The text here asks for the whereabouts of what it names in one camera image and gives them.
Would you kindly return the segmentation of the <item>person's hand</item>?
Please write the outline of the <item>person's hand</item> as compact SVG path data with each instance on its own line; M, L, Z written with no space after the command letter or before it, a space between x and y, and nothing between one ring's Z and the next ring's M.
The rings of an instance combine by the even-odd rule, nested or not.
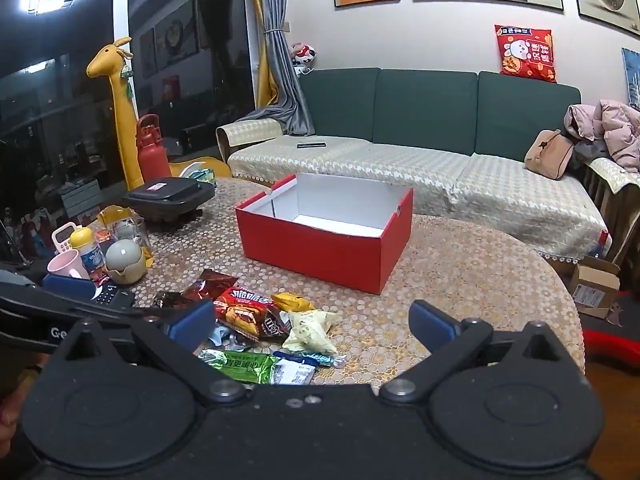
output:
M49 361L47 354L37 354L36 362L18 376L16 388L1 401L0 457L6 458L12 448L12 440L17 432L18 419L30 389Z

